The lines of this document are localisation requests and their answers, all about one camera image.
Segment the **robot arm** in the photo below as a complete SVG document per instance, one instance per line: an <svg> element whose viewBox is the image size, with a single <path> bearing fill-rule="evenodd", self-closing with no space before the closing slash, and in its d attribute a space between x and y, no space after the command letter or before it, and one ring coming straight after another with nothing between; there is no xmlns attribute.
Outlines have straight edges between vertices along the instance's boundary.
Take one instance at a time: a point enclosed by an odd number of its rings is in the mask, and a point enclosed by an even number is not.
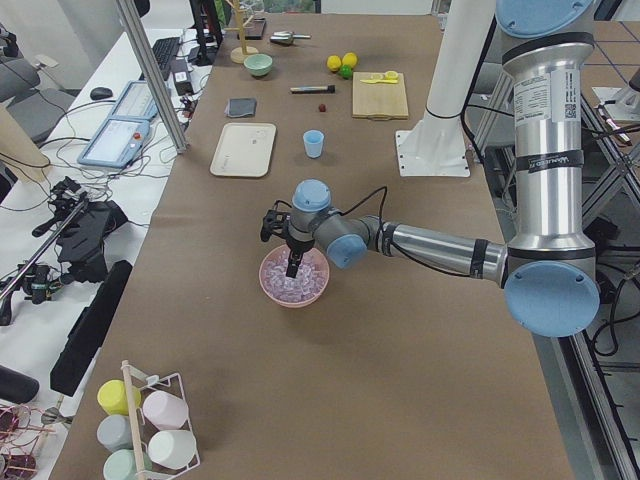
<svg viewBox="0 0 640 480"><path fill-rule="evenodd" d="M290 249L287 273L321 248L341 268L366 252L499 284L511 316L531 332L566 337L599 308L595 247L582 228L580 70L594 48L589 1L455 1L423 119L396 143L405 176L463 171L461 115L492 26L513 80L517 231L504 245L386 222L351 219L326 184L309 179L276 228Z"/></svg>

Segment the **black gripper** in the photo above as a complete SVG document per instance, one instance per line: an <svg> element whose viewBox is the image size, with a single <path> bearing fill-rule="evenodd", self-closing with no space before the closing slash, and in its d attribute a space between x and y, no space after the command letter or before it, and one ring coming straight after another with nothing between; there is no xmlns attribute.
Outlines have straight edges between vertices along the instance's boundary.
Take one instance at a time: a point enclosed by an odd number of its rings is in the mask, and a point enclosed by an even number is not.
<svg viewBox="0 0 640 480"><path fill-rule="evenodd" d="M296 238L292 233L287 234L286 244L289 247L289 255L287 258L287 267L285 275L288 278L296 278L300 268L303 256L310 251L314 245L313 237L307 235L302 240Z"/></svg>

